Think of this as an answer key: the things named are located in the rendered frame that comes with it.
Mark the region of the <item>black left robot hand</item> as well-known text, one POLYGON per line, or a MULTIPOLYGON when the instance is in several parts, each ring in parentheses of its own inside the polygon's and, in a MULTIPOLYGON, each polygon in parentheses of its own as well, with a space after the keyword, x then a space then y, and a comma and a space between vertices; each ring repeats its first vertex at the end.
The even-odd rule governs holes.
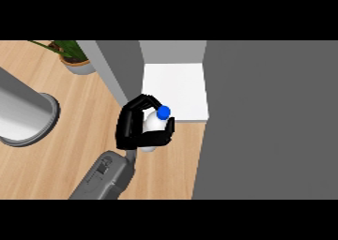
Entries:
POLYGON ((166 129, 143 132, 143 110, 154 108, 160 109, 161 102, 152 95, 139 95, 132 99, 123 107, 115 139, 117 148, 123 150, 136 150, 139 147, 164 146, 171 141, 174 132, 174 118, 169 119, 166 129))

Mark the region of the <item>white water bottle blue cap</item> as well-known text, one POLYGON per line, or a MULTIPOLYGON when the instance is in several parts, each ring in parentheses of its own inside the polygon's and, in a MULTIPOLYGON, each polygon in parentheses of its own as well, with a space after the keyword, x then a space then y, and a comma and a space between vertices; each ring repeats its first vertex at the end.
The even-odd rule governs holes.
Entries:
POLYGON ((167 124, 170 120, 170 107, 161 106, 146 117, 143 123, 143 140, 140 149, 145 153, 152 152, 158 146, 169 143, 167 124))

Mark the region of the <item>grey cabinet with white shelf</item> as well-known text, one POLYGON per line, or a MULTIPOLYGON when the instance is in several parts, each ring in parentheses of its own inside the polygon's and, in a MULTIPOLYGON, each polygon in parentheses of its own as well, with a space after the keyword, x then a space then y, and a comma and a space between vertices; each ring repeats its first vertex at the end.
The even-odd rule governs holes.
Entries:
POLYGON ((121 106, 154 95, 177 122, 208 121, 205 40, 80 40, 78 45, 121 106))

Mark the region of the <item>grey cabinet door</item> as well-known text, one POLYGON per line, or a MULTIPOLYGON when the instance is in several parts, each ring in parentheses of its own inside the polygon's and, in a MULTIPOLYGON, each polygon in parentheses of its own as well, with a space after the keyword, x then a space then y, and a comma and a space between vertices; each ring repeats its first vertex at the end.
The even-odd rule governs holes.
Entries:
POLYGON ((213 41, 197 199, 338 199, 338 41, 213 41))

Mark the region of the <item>large grey cylinder appliance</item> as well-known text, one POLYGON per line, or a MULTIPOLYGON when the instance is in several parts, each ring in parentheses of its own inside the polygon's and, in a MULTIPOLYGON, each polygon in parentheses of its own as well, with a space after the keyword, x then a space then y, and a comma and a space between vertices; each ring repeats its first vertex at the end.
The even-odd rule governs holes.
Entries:
POLYGON ((37 143, 56 126, 61 106, 0 67, 0 141, 12 147, 37 143))

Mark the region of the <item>potted green plant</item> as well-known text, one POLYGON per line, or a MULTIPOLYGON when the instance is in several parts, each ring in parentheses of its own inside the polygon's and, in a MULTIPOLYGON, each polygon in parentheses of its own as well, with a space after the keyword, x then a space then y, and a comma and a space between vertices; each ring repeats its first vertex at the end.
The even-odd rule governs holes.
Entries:
POLYGON ((89 57, 74 40, 52 40, 49 44, 33 40, 33 44, 58 54, 61 63, 74 74, 89 75, 96 72, 89 57))

